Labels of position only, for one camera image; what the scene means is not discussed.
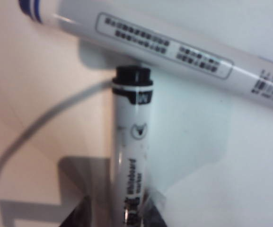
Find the black marker cap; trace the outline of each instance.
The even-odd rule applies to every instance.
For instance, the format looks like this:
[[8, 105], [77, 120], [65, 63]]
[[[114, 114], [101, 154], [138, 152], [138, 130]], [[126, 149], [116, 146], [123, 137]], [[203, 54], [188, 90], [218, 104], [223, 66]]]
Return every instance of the black marker cap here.
[[116, 68], [116, 77], [113, 79], [113, 83], [128, 86], [150, 86], [153, 85], [150, 72], [150, 69], [137, 65], [119, 66]]
[[31, 17], [30, 0], [18, 0], [18, 2], [23, 13]]

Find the marker label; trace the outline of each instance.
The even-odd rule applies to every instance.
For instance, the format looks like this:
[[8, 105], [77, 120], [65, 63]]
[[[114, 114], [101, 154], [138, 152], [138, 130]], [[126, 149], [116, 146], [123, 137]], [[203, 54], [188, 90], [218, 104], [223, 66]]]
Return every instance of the marker label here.
[[233, 68], [233, 61], [231, 60], [200, 50], [106, 13], [98, 15], [96, 31], [125, 44], [141, 48], [152, 54], [220, 79], [227, 79]]

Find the white pen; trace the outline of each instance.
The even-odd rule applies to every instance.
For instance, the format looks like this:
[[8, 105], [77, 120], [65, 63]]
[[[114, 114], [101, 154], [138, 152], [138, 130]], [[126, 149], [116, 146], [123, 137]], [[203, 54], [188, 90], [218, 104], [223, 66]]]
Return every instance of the white pen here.
[[19, 0], [34, 21], [273, 107], [273, 62], [111, 0]]
[[150, 70], [118, 67], [113, 79], [114, 152], [111, 158], [113, 227], [136, 227], [144, 196], [148, 129], [152, 100]]

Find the black logo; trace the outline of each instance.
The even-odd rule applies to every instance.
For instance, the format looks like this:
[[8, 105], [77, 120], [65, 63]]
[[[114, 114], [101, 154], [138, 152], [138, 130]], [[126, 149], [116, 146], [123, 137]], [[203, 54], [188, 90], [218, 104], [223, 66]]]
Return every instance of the black logo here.
[[136, 140], [143, 139], [147, 134], [147, 124], [144, 123], [143, 125], [136, 125], [134, 124], [131, 128], [131, 135]]

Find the blue stripe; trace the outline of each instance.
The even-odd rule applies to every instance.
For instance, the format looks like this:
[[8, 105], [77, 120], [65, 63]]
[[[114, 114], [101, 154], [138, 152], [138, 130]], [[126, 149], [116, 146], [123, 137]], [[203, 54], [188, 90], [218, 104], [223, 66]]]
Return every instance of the blue stripe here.
[[40, 0], [35, 0], [34, 1], [34, 15], [35, 15], [35, 18], [37, 19], [37, 21], [41, 23], [42, 20], [40, 18], [39, 5], [40, 5]]

